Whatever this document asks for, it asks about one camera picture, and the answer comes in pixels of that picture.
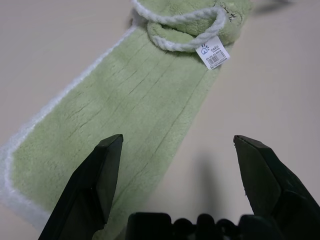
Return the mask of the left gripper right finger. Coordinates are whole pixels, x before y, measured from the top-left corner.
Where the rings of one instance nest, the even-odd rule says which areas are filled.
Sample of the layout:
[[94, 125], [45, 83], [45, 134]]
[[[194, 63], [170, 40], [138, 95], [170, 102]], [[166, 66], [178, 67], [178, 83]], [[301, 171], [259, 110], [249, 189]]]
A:
[[286, 240], [318, 240], [320, 206], [300, 179], [262, 142], [235, 135], [233, 143], [253, 213], [271, 218]]

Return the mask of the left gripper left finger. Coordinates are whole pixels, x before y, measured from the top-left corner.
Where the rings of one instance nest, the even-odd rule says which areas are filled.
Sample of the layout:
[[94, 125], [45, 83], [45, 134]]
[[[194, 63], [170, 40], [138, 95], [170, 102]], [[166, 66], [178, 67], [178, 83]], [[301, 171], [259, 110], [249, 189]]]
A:
[[108, 222], [124, 137], [101, 140], [67, 182], [39, 239], [91, 240]]

